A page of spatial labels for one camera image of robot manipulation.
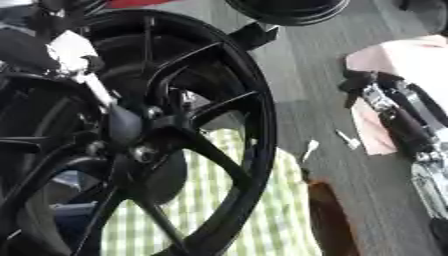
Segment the black wheel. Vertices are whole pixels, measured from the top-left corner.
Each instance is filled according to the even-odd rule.
[[[227,0],[248,17],[282,26],[307,26],[342,12],[350,0]]]
[[[93,108],[89,100],[78,97],[80,94],[55,92],[60,88],[56,82],[29,75],[7,76],[2,93],[8,103],[0,101],[4,103],[0,121],[7,127],[0,134],[0,148],[5,152],[0,158],[1,174],[8,181],[2,183],[0,206],[3,250],[20,244],[21,236],[16,234],[26,233],[26,241],[39,245],[41,255],[70,254],[41,188],[55,175],[76,169],[98,179],[101,186],[89,224],[71,255],[88,254],[93,231],[101,230],[125,199],[137,203],[171,240],[172,245],[157,255],[222,254],[259,201],[273,164],[276,118],[262,73],[227,35],[177,14],[113,11],[92,16],[77,27],[106,63],[99,73],[101,80],[119,95],[119,108],[139,118],[143,132],[131,142],[118,143],[111,136],[113,118],[102,115],[98,106]],[[186,94],[194,94],[206,104],[186,104]],[[33,115],[19,118],[31,109]],[[228,112],[237,113],[236,120],[244,128],[244,165],[236,164],[201,133],[208,123]],[[98,142],[102,150],[86,153]],[[147,145],[150,150],[143,151],[145,155],[135,154],[142,146],[148,149]],[[158,195],[159,188],[147,185],[169,164],[169,156],[182,149],[220,165],[233,181],[219,208],[185,239],[158,204],[173,195]],[[19,212],[26,221],[18,221]],[[37,251],[28,250],[32,255]]]

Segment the small tool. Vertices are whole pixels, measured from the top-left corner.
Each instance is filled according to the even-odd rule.
[[[306,152],[305,154],[303,154],[302,163],[308,160],[308,158],[311,156],[311,153],[313,153],[318,147],[319,147],[319,141],[314,139],[310,140],[310,142],[308,142]]]
[[[336,134],[341,137],[341,139],[344,140],[345,144],[347,144],[347,146],[351,149],[351,150],[355,150],[357,149],[360,145],[361,142],[356,139],[356,138],[350,138],[347,135],[345,135],[343,132],[341,132],[340,130],[335,130]]]

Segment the lug nut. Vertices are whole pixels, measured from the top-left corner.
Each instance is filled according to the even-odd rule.
[[[140,163],[148,163],[152,160],[155,151],[147,146],[139,146],[132,150],[135,160]]]
[[[161,116],[163,114],[163,111],[159,107],[150,107],[147,110],[147,114],[149,119],[154,119]]]
[[[104,145],[104,142],[102,141],[95,141],[89,146],[87,146],[87,154],[90,156],[96,156],[101,153],[101,151],[104,151],[106,146]]]

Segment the checkered cloth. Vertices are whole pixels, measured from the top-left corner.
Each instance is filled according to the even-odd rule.
[[[237,163],[244,145],[239,133],[219,130],[210,141]],[[181,193],[162,208],[184,234],[194,232],[231,188],[225,171],[208,159],[185,151],[188,180]],[[321,251],[310,227],[307,185],[294,156],[277,150],[268,186],[240,235],[225,255],[317,256]],[[132,201],[123,202],[103,229],[102,255],[152,255],[170,245],[162,231]]]

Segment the gray carpet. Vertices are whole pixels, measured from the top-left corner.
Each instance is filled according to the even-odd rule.
[[[367,157],[335,136],[355,135],[344,95],[341,58],[372,44],[434,33],[443,25],[440,3],[421,1],[401,12],[391,0],[353,0],[331,21],[282,28],[280,39],[256,50],[278,111],[279,146],[299,156],[315,138],[321,148],[307,168],[330,182],[353,224],[362,255],[440,255],[428,219],[410,184],[409,164],[397,155]],[[158,8],[182,12],[231,32],[248,22],[223,0],[184,0]]]

